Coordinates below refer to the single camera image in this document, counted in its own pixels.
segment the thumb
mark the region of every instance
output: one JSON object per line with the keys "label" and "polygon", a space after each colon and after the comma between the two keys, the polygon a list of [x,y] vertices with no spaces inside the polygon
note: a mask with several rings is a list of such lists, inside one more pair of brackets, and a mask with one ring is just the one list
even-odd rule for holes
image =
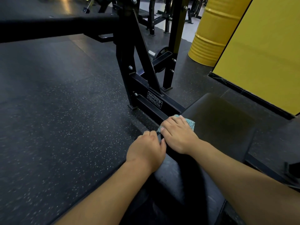
{"label": "thumb", "polygon": [[166,140],[164,138],[160,142],[160,150],[163,153],[163,155],[166,154],[167,144],[166,144]]}

